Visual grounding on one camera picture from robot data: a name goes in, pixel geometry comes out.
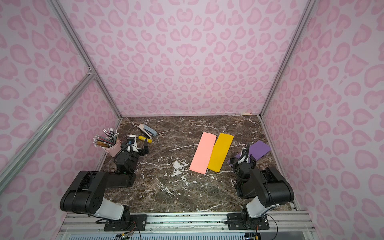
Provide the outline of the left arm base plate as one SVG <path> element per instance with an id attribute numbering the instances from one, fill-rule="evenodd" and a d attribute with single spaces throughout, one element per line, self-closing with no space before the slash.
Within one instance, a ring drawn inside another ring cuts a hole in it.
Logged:
<path id="1" fill-rule="evenodd" d="M 107 220 L 104 231 L 105 232 L 130 232 L 144 231 L 147 225 L 148 215 L 145 214 L 131 214 L 128 218 L 123 216 L 121 220 Z"/>

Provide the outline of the pink paper sheet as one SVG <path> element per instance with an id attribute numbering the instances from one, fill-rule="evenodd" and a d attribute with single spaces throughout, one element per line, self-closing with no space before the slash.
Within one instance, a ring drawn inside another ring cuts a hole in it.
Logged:
<path id="1" fill-rule="evenodd" d="M 216 142 L 216 135 L 203 132 L 191 162 L 190 171 L 205 174 Z"/>

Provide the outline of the purple paper sheet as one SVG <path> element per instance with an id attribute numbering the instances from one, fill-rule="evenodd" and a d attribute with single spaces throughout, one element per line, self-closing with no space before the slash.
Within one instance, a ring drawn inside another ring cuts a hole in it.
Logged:
<path id="1" fill-rule="evenodd" d="M 241 158 L 241 156 L 242 156 L 243 152 L 245 152 L 245 150 L 246 150 L 246 148 L 243 148 L 239 154 L 237 154 L 237 155 L 233 154 L 232 156 L 236 156 L 236 157 Z M 250 145 L 249 151 L 248 151 L 248 156 L 253 155 L 257 161 L 261 157 L 266 155 L 270 150 L 271 150 L 271 148 L 267 144 L 265 144 L 262 141 L 257 141 L 256 143 Z"/>

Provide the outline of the yellow paper sheet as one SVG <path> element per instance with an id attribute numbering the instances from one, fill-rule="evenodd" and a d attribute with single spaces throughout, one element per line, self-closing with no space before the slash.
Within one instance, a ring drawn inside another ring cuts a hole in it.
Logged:
<path id="1" fill-rule="evenodd" d="M 219 173 L 228 154 L 234 136 L 220 133 L 214 145 L 208 169 Z"/>

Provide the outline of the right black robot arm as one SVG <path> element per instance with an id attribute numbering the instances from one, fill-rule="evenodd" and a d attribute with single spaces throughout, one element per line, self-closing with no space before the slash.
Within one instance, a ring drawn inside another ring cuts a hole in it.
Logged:
<path id="1" fill-rule="evenodd" d="M 226 224 L 230 230 L 268 230 L 267 212 L 291 203 L 295 198 L 293 188 L 277 168 L 260 170 L 253 160 L 253 156 L 230 159 L 238 178 L 238 197 L 251 200 L 243 206 L 239 214 L 227 214 Z"/>

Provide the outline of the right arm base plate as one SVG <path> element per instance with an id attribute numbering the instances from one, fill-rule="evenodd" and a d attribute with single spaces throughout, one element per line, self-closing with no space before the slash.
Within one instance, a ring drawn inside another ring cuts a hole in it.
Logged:
<path id="1" fill-rule="evenodd" d="M 225 225 L 229 230 L 269 230 L 270 225 L 266 215 L 251 218 L 245 212 L 227 214 Z"/>

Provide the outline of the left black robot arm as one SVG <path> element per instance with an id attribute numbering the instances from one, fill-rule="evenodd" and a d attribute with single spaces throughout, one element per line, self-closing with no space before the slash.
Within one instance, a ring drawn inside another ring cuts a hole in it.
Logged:
<path id="1" fill-rule="evenodd" d="M 129 207 L 115 204 L 104 198 L 106 189 L 130 188 L 136 179 L 139 157 L 149 153 L 148 143 L 137 147 L 134 136 L 129 136 L 113 157 L 114 173 L 81 171 L 73 180 L 60 201 L 64 212 L 85 214 L 110 221 L 128 221 Z"/>

